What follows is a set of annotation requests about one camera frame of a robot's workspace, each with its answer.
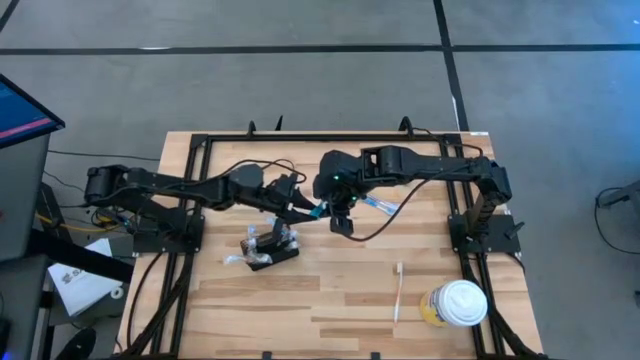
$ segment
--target black floor stripe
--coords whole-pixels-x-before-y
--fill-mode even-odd
[[[620,52],[640,51],[640,44],[559,45],[451,45],[349,44],[349,45],[261,45],[150,48],[8,48],[1,55],[207,55],[207,54],[313,54],[313,53],[474,53],[474,52]]]
[[[412,53],[442,51],[429,44],[350,44],[350,45],[276,45],[210,46],[162,48],[62,48],[0,49],[0,55],[207,55],[207,54],[302,54],[302,53]]]
[[[16,6],[18,6],[19,2],[20,0],[11,0],[9,6],[7,6],[7,9],[4,11],[4,14],[2,14],[2,17],[0,17],[0,32],[2,32],[2,29],[4,29],[5,25],[7,25],[7,22],[9,22],[9,18],[13,14],[13,11],[16,9]]]
[[[449,37],[449,29],[447,28],[447,19],[444,15],[442,0],[433,0],[433,6],[436,11],[436,19],[438,20],[438,30],[440,30],[440,41],[444,48],[444,64],[447,67],[449,88],[451,89],[451,96],[455,100],[453,106],[455,107],[458,121],[458,130],[469,131],[469,122],[467,121],[467,112],[464,109],[464,100],[462,100],[462,89],[460,88],[456,62],[453,53],[450,51],[451,39]]]
[[[640,44],[453,45],[453,52],[591,52],[640,51]]]

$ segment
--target small object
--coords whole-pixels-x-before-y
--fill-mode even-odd
[[[400,294],[402,293],[402,280],[404,277],[404,269],[402,266],[402,262],[398,262],[396,266],[396,273],[399,275],[398,277],[398,293],[396,294],[396,306],[393,310],[393,326],[398,326],[398,314],[400,312]]]
[[[478,285],[456,280],[424,294],[420,314],[429,324],[444,327],[474,326],[487,315],[487,297]]]
[[[124,290],[122,290],[122,287],[120,286],[113,288],[113,290],[111,290],[112,299],[118,300],[122,297],[122,295],[124,295]]]
[[[367,195],[366,198],[362,200],[363,203],[367,205],[371,205],[376,209],[382,210],[385,214],[391,216],[398,211],[398,205],[394,203],[390,203],[388,201],[380,200],[374,196]]]
[[[309,215],[319,218],[320,214],[322,214],[322,212],[326,208],[327,208],[327,202],[321,201],[320,204],[318,204],[313,210],[311,210],[311,212],[309,212]]]
[[[256,235],[254,225],[247,228],[248,238],[240,242],[242,255],[230,255],[224,259],[224,264],[236,262],[246,263],[251,270],[258,271],[281,261],[298,256],[298,232],[291,230],[281,219],[267,219],[273,225],[269,233]]]

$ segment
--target paper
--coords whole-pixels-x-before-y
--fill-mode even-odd
[[[85,247],[102,255],[111,257],[109,239],[100,239]],[[49,267],[64,307],[69,316],[76,316],[98,302],[111,290],[122,285],[121,281],[88,273],[71,266],[55,264]]]

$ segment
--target bracket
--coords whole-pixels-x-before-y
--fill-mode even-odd
[[[192,254],[199,252],[201,248],[204,216],[189,216],[187,232],[181,236],[172,235],[170,229],[158,229],[158,224],[151,219],[141,219],[140,228],[140,231],[134,233],[134,253]]]
[[[463,254],[517,253],[520,252],[518,230],[524,225],[516,225],[511,215],[493,215],[489,218],[488,234],[480,241],[471,239],[467,216],[449,216],[451,247]]]

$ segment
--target white cup lid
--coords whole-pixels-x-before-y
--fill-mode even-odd
[[[487,315],[487,297],[476,284],[456,280],[442,288],[438,308],[446,322],[456,326],[473,326]]]

